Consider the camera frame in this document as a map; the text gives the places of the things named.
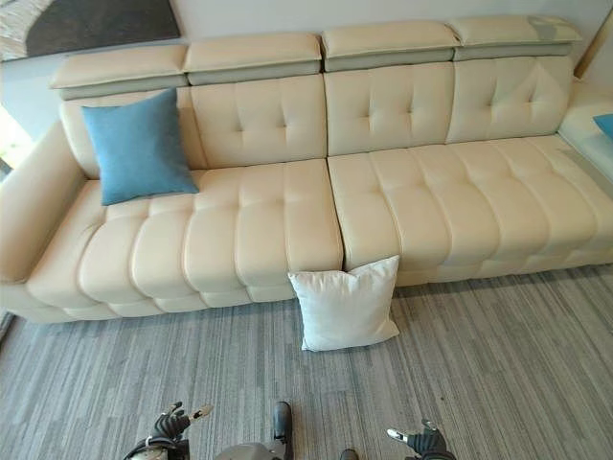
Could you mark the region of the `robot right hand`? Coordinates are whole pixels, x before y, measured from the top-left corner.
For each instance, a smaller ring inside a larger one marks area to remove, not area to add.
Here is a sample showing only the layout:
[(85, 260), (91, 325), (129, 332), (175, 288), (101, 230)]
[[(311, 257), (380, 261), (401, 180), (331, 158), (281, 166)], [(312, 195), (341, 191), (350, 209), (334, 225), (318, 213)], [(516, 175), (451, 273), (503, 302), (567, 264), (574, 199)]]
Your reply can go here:
[(437, 425), (429, 419), (422, 418), (423, 431), (417, 434), (406, 434), (395, 428), (388, 428), (387, 435), (393, 440), (408, 446), (415, 453), (424, 456), (434, 452), (446, 451), (446, 441)]

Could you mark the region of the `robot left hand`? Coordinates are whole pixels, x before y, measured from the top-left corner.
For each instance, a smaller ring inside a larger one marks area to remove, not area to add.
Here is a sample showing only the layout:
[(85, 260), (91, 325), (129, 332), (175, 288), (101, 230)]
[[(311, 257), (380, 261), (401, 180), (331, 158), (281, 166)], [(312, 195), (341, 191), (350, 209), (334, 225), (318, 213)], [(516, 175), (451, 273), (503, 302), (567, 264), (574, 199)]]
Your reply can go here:
[(213, 406), (204, 404), (195, 412), (186, 414), (182, 402), (174, 402), (155, 421), (151, 436), (177, 442), (182, 433), (196, 420), (208, 416)]

